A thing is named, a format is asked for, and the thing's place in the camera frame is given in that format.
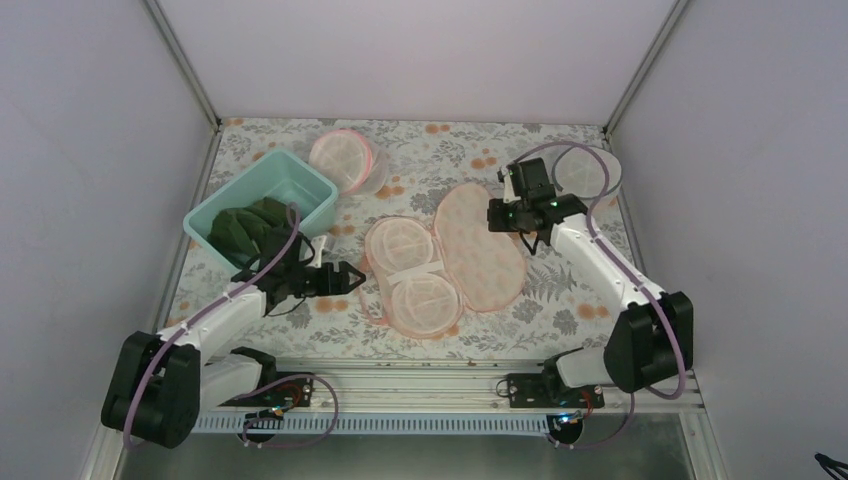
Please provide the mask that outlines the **floral mesh bra laundry bag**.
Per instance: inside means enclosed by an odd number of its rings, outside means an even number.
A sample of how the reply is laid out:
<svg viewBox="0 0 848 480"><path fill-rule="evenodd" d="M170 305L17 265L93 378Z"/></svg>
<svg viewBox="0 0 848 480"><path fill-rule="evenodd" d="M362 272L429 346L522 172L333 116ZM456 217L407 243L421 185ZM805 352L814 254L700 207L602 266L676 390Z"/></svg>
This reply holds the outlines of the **floral mesh bra laundry bag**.
<svg viewBox="0 0 848 480"><path fill-rule="evenodd" d="M498 312L519 296L527 262L509 235L489 231L492 199L483 186L466 183L444 197L431 225L404 216L374 223L363 241L363 264L378 294L374 322L431 339L467 310Z"/></svg>

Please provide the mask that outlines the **dark green bra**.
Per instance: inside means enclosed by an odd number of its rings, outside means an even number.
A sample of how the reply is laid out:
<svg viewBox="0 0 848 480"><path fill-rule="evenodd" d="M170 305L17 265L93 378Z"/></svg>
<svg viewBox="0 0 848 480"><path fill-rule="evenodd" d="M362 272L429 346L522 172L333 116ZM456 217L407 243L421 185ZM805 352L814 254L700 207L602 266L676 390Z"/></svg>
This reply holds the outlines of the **dark green bra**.
<svg viewBox="0 0 848 480"><path fill-rule="evenodd" d="M226 208L212 222L209 244L236 267L261 255L275 255L288 241L296 208L271 197L245 207Z"/></svg>

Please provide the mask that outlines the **mint green plastic bin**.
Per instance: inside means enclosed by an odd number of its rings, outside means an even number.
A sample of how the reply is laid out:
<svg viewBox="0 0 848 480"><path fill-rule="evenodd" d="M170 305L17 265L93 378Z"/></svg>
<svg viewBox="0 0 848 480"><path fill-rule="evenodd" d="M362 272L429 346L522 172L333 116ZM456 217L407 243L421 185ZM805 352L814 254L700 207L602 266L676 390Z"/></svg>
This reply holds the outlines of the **mint green plastic bin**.
<svg viewBox="0 0 848 480"><path fill-rule="evenodd" d="M285 149L271 150L191 210L184 231L226 271L236 273L265 245L264 236L300 214L308 238L335 222L336 185Z"/></svg>

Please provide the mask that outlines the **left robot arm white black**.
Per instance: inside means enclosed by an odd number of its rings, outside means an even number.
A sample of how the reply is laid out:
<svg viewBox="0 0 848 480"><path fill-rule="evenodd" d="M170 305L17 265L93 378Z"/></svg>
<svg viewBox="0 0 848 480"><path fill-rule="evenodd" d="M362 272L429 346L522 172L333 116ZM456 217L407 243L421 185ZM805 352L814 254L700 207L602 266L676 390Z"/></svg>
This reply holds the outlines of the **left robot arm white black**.
<svg viewBox="0 0 848 480"><path fill-rule="evenodd" d="M310 388L327 382L312 373L284 374L273 355L251 347L234 348L220 359L215 354L286 299L346 295L365 280L347 261L322 261L321 249L298 232L270 235L212 303L171 327L125 339L101 425L120 432L128 448L142 442L175 448L202 414L248 400L262 408L243 420L239 436L247 446L261 446L269 438L253 428L308 405Z"/></svg>

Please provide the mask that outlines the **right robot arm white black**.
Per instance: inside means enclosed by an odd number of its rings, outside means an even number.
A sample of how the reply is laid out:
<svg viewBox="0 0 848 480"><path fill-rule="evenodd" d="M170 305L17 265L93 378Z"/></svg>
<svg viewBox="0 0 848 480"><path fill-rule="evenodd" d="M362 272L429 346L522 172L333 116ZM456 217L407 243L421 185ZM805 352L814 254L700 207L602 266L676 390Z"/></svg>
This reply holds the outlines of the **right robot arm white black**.
<svg viewBox="0 0 848 480"><path fill-rule="evenodd" d="M682 292L669 293L640 273L597 229L587 205L559 195L542 159L511 163L498 173L502 198L490 201L492 232L534 233L566 255L588 278L616 322L602 347L581 347L545 361L541 391L555 407L578 397L581 387L612 384L625 393L675 377L678 398L693 366L694 308Z"/></svg>

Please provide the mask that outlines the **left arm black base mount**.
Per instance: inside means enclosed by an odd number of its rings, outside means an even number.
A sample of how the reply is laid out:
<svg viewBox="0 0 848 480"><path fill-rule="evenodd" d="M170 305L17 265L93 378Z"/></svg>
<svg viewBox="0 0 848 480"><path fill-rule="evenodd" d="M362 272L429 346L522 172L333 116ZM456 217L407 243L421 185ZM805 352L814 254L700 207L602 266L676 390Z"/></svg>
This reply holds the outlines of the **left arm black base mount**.
<svg viewBox="0 0 848 480"><path fill-rule="evenodd" d="M247 424L255 418L283 420L286 413L300 408L309 407L314 381L311 378L298 378L282 382L288 372L278 372L272 381L260 383L261 387L271 385L271 388L258 394L242 394L221 404L221 407L254 407L258 411L247 413L242 424Z"/></svg>

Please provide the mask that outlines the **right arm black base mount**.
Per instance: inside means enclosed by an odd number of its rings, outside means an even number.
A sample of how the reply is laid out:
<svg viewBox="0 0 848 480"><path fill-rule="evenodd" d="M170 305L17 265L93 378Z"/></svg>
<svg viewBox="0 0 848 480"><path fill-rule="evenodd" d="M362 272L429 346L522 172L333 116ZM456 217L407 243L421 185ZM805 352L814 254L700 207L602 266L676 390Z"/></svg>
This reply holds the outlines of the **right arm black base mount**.
<svg viewBox="0 0 848 480"><path fill-rule="evenodd" d="M495 393L513 409L556 409L546 418L548 434L561 444L582 436L584 421L605 406L600 385L568 387L556 374L511 373L495 384Z"/></svg>

